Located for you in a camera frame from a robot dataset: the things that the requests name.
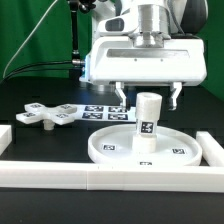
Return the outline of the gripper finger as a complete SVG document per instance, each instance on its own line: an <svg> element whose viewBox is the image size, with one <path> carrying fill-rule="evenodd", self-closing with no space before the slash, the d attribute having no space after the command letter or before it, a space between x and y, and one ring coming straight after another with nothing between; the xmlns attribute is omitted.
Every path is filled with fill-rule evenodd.
<svg viewBox="0 0 224 224"><path fill-rule="evenodd" d="M170 85L169 109L175 110L177 108L177 99L182 90L181 82L173 82Z"/></svg>
<svg viewBox="0 0 224 224"><path fill-rule="evenodd" d="M127 97L126 97L123 89L124 89L124 83L123 82L116 82L115 83L115 94L117 95L117 97L120 100L120 106L122 108L126 108L127 107Z"/></svg>

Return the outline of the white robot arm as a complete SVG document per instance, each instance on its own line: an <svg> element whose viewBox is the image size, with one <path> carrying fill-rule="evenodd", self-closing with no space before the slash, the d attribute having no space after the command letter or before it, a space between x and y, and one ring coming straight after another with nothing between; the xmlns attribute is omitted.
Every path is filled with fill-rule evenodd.
<svg viewBox="0 0 224 224"><path fill-rule="evenodd" d="M125 109L125 86L168 86L175 109L181 89L207 75L197 37L207 19L207 0L96 0L81 80L113 85Z"/></svg>

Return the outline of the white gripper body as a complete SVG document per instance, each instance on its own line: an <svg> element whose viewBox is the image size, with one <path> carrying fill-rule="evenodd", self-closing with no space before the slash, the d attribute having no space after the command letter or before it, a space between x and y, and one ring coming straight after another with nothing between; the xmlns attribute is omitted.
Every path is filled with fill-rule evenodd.
<svg viewBox="0 0 224 224"><path fill-rule="evenodd" d="M94 85L184 86L200 84L206 77L204 45L199 39L171 39L163 48L134 48L127 36L101 37L87 59L87 80Z"/></svg>

